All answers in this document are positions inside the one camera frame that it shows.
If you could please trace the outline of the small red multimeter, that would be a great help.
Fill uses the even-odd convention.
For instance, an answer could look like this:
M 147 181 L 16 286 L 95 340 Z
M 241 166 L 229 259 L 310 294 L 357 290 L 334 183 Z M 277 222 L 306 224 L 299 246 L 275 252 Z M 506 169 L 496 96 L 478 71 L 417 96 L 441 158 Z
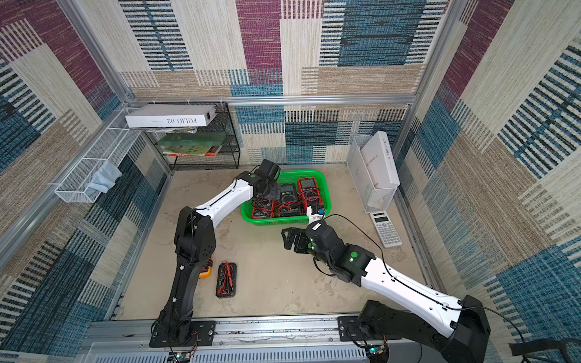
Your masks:
M 313 177 L 299 178 L 297 185 L 299 200 L 304 213 L 307 212 L 309 207 L 312 207 L 315 212 L 325 208 L 319 186 Z

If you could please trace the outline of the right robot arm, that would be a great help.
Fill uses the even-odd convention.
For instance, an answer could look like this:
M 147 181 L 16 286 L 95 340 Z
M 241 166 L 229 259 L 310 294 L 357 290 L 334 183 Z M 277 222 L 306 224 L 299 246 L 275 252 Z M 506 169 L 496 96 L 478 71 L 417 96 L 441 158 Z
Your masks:
M 285 228 L 284 247 L 308 253 L 346 283 L 379 293 L 402 306 L 369 300 L 356 320 L 364 338 L 405 338 L 436 350 L 447 362 L 483 362 L 491 328 L 481 301 L 433 290 L 388 266 L 367 249 L 346 244 L 324 221 Z

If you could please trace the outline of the large red multimeter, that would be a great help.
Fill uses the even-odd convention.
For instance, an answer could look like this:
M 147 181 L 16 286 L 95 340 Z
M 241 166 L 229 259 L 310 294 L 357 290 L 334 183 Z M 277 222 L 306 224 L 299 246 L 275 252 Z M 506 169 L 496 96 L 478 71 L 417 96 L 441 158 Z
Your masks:
M 273 199 L 254 198 L 252 201 L 252 219 L 272 219 L 276 214 L 277 201 Z

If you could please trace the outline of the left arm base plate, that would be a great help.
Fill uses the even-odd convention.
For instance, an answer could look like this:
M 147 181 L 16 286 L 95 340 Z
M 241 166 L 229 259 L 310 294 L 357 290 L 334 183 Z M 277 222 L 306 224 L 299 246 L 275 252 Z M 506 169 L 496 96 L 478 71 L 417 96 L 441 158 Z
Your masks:
M 215 321 L 191 321 L 168 328 L 159 320 L 151 325 L 150 348 L 211 346 Z

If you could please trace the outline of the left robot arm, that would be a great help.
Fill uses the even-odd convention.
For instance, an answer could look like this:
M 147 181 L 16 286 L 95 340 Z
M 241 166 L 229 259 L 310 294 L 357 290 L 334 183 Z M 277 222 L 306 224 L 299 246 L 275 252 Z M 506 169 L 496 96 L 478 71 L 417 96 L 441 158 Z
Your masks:
M 216 249 L 215 229 L 232 211 L 277 184 L 280 166 L 264 160 L 241 172 L 224 191 L 198 207 L 181 209 L 174 236 L 176 271 L 168 301 L 151 325 L 151 348 L 193 345 L 193 301 L 199 275 Z

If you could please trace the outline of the black multimeter with leads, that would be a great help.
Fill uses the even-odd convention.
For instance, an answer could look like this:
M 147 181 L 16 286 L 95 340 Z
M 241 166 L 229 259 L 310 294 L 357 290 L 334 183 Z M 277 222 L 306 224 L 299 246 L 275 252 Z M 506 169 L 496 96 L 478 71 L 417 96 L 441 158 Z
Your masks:
M 236 294 L 236 279 L 238 267 L 235 263 L 223 261 L 218 267 L 216 297 L 232 298 Z

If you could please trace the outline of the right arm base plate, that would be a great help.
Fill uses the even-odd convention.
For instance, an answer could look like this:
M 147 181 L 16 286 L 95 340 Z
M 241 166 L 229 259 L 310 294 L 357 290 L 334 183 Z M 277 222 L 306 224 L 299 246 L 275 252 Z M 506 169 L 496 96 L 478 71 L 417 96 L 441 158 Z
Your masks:
M 363 333 L 359 328 L 357 316 L 338 316 L 337 326 L 341 342 L 362 343 L 364 341 Z

